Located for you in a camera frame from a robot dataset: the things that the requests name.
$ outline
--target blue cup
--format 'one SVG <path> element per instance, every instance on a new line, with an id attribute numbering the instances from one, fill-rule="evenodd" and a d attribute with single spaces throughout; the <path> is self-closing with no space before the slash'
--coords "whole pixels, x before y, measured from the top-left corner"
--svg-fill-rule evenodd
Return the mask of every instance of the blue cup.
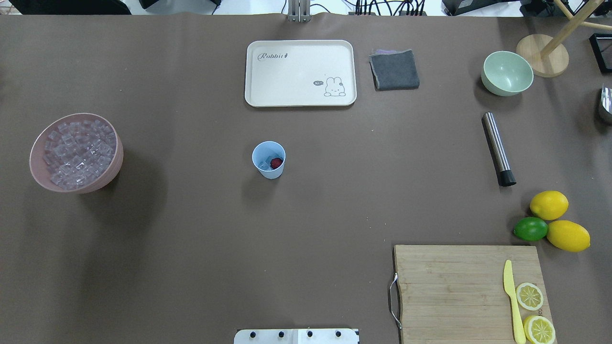
<path id="1" fill-rule="evenodd" d="M 270 166 L 270 162 L 274 158 L 281 158 L 283 160 L 283 163 L 275 170 Z M 265 141 L 255 147 L 252 159 L 253 164 L 261 175 L 268 179 L 275 179 L 283 174 L 283 169 L 285 168 L 285 149 L 274 141 Z"/>

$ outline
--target metal bracket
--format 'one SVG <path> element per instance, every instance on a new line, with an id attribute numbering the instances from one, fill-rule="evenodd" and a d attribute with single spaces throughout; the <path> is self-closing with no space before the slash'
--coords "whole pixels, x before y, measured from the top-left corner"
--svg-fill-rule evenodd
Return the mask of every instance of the metal bracket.
<path id="1" fill-rule="evenodd" d="M 301 21 L 306 23 L 310 21 L 310 0 L 288 0 L 289 12 L 287 19 L 289 21 Z"/>

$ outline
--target green bowl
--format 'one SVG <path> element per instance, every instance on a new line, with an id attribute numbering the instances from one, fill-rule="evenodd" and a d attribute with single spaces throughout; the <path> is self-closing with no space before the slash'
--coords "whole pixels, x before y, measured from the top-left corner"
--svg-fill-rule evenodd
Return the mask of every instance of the green bowl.
<path id="1" fill-rule="evenodd" d="M 534 81 L 534 71 L 520 55 L 495 51 L 485 59 L 480 77 L 491 93 L 507 97 L 529 88 Z"/>

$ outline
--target knife handle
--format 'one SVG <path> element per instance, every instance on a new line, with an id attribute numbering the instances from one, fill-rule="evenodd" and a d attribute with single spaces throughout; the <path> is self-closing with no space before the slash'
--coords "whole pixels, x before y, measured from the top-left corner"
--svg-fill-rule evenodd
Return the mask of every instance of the knife handle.
<path id="1" fill-rule="evenodd" d="M 525 344 L 527 339 L 525 338 L 521 312 L 518 311 L 516 295 L 510 296 L 510 303 L 512 304 L 512 329 L 514 330 L 514 341 L 517 342 L 517 344 Z"/>

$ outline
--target cutting board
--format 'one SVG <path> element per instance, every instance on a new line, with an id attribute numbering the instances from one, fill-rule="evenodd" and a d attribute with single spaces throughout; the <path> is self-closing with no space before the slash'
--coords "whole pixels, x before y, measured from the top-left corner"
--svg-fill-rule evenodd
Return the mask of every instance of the cutting board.
<path id="1" fill-rule="evenodd" d="M 404 344 L 515 343 L 506 260 L 515 286 L 531 282 L 544 294 L 538 311 L 519 305 L 521 318 L 539 314 L 554 325 L 533 246 L 396 245 L 394 255 Z"/>

